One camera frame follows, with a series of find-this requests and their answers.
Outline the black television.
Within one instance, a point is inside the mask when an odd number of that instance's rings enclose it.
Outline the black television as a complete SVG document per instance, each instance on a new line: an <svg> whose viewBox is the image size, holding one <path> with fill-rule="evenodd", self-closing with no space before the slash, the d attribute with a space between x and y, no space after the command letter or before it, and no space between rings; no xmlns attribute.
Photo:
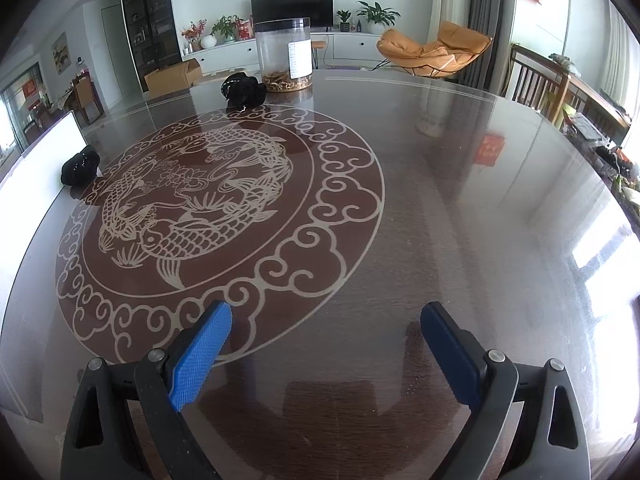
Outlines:
<svg viewBox="0 0 640 480"><path fill-rule="evenodd" d="M255 23L308 18L312 28L333 26L333 0L250 0Z"/></svg>

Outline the cardboard box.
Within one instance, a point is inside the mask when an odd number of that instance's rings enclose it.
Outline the cardboard box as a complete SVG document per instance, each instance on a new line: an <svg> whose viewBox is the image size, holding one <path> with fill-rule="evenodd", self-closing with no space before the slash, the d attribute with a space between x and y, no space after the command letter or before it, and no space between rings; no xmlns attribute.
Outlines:
<svg viewBox="0 0 640 480"><path fill-rule="evenodd" d="M154 70L144 76L152 99L180 90L188 90L203 77L200 63L195 58Z"/></svg>

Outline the wooden dining chair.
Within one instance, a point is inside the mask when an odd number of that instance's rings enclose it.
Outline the wooden dining chair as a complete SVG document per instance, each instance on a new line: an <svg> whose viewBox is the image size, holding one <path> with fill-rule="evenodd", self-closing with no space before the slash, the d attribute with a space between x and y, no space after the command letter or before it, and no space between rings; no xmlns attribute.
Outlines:
<svg viewBox="0 0 640 480"><path fill-rule="evenodd" d="M570 71L559 63L520 44L511 44L501 96L536 110L555 124L569 84Z"/></svg>

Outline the black velvet scrunchie left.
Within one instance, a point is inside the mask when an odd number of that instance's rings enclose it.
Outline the black velvet scrunchie left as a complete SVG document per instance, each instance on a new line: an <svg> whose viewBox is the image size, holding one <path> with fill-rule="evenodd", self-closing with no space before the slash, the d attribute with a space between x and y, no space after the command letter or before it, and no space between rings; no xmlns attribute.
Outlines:
<svg viewBox="0 0 640 480"><path fill-rule="evenodd" d="M100 155L92 145L86 145L61 169L61 182L68 186L86 186L98 174Z"/></svg>

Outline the red flowers in white vase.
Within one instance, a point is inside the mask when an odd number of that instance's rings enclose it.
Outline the red flowers in white vase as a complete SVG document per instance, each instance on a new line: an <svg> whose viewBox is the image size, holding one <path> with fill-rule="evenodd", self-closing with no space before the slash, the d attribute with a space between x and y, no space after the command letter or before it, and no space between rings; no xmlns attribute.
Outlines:
<svg viewBox="0 0 640 480"><path fill-rule="evenodd" d="M181 36L188 42L192 51L206 50L216 47L217 39L206 30L207 21L198 20L192 22L181 31Z"/></svg>

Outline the clear plastic jar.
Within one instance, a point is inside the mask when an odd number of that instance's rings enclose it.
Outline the clear plastic jar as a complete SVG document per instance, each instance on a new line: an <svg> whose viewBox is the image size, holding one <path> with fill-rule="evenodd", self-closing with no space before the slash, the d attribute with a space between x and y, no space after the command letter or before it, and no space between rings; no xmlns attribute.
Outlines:
<svg viewBox="0 0 640 480"><path fill-rule="evenodd" d="M314 73L308 18L257 23L255 39L260 76L285 70L292 78Z"/></svg>

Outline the dark display cabinet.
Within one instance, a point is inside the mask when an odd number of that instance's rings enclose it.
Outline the dark display cabinet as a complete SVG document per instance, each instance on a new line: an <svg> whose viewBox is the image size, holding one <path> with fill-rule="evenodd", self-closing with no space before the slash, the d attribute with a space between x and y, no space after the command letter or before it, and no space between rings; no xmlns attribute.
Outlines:
<svg viewBox="0 0 640 480"><path fill-rule="evenodd" d="M120 0L122 15L140 86L145 76L181 61L171 0Z"/></svg>

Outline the orange lounge chair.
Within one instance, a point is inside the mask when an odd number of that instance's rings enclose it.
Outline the orange lounge chair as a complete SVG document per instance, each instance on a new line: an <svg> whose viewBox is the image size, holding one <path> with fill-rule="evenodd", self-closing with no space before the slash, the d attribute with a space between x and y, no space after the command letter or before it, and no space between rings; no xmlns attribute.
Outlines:
<svg viewBox="0 0 640 480"><path fill-rule="evenodd" d="M390 28L378 38L376 48L386 64L395 65L413 76L446 78L473 63L492 44L492 39L476 30L442 21L436 39L418 44Z"/></svg>

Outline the green potted plant right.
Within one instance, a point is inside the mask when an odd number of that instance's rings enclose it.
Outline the green potted plant right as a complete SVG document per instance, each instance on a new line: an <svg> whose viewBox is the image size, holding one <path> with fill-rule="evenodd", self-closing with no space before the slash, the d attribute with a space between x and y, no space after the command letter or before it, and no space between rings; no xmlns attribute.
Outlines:
<svg viewBox="0 0 640 480"><path fill-rule="evenodd" d="M401 17L398 11L390 6L381 6L377 1L368 3L367 1L359 0L358 3L360 8L357 11L357 15L367 21L369 32L373 35L382 35L386 29L393 27L398 18Z"/></svg>

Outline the brown fuzzy scrunchie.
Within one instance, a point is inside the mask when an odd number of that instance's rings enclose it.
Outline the brown fuzzy scrunchie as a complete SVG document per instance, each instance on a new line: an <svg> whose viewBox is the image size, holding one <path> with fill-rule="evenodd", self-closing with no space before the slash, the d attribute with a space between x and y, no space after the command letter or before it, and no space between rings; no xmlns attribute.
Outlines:
<svg viewBox="0 0 640 480"><path fill-rule="evenodd" d="M262 75L262 83L269 92L288 93L309 88L312 85L312 75L292 78L285 70Z"/></svg>

